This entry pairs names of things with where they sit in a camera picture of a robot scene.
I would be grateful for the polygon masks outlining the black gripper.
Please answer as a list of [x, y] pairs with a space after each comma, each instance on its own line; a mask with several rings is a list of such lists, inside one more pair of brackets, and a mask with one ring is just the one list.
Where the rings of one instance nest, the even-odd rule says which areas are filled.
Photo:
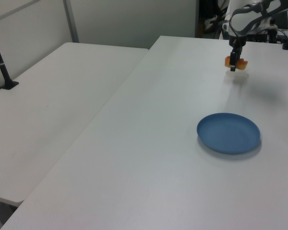
[[240, 59], [242, 48], [246, 45], [246, 37], [242, 36], [229, 36], [229, 45], [232, 47], [230, 53], [230, 71], [234, 72], [236, 70], [237, 60]]

